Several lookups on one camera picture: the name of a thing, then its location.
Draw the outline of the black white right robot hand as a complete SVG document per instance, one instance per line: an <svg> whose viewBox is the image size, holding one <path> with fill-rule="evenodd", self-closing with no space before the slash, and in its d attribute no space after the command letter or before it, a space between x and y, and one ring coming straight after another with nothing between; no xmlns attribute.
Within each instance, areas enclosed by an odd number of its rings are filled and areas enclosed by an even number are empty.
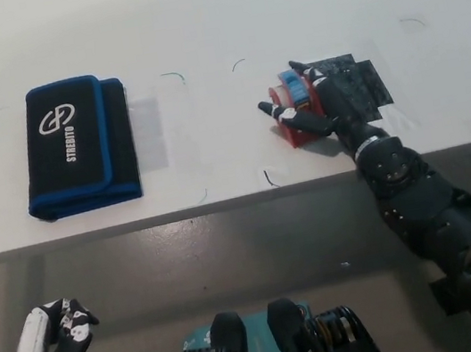
<svg viewBox="0 0 471 352"><path fill-rule="evenodd" d="M344 148L355 154L355 159L358 158L357 153L363 151L369 143L389 136L382 128L367 123L343 91L337 87L331 75L322 74L298 61L290 61L288 66L312 86L324 113L319 115L312 111L271 102L259 102L260 111L265 112L279 124L296 131L322 137L335 133Z"/></svg>

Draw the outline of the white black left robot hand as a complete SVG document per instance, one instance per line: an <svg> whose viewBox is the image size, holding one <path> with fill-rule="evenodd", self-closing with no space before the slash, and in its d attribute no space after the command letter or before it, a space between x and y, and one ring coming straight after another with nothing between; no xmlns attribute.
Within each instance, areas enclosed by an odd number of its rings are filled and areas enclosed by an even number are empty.
<svg viewBox="0 0 471 352"><path fill-rule="evenodd" d="M99 320L77 299L57 299L26 317L17 352L87 352Z"/></svg>

